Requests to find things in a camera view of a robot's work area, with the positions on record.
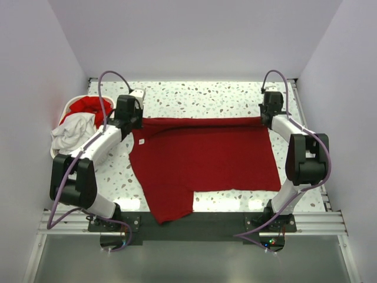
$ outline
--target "gray wall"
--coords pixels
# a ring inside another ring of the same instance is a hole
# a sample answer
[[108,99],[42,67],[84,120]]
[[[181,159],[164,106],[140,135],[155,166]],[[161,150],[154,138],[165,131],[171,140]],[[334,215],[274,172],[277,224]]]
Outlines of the gray wall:
[[309,126],[330,137],[327,189],[364,282],[377,282],[377,2],[344,0],[298,81]]
[[297,78],[341,0],[49,0],[90,77]]
[[48,199],[49,131],[86,77],[47,0],[0,1],[0,282],[21,282]]

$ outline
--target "white basket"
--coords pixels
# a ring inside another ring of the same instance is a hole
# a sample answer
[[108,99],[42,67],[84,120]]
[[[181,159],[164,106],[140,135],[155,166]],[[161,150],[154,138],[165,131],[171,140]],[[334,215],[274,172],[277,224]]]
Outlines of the white basket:
[[[64,107],[63,113],[60,116],[60,120],[59,120],[58,125],[60,125],[60,122],[63,120],[63,118],[65,117],[65,115],[67,115],[69,112],[71,112],[70,106],[72,104],[74,104],[77,100],[82,99],[83,97],[85,97],[85,96],[76,96],[76,97],[72,98],[69,102],[67,102],[67,104]],[[111,108],[112,109],[115,108],[115,102],[114,102],[114,100],[111,97],[109,97],[109,96],[102,96],[102,98],[111,104]],[[54,159],[55,156],[58,155],[59,150],[57,150],[57,149],[51,149],[50,148],[49,152],[51,153],[52,159]]]

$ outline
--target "red cloth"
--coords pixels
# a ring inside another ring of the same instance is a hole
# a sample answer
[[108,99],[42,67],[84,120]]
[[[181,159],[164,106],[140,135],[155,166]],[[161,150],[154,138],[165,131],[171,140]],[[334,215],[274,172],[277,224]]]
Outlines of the red cloth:
[[[111,104],[106,100],[104,100],[104,106],[106,115],[108,115],[113,108],[111,107]],[[63,120],[61,120],[59,125],[61,125],[64,122],[65,118],[67,118],[69,115],[79,112],[95,114],[94,124],[97,128],[99,128],[100,125],[102,125],[102,122],[104,121],[104,115],[101,109],[100,98],[98,96],[85,96],[74,102],[70,106],[70,110],[71,112],[64,116]]]
[[260,117],[143,119],[143,126],[133,130],[130,161],[159,223],[192,213],[194,191],[280,189]]

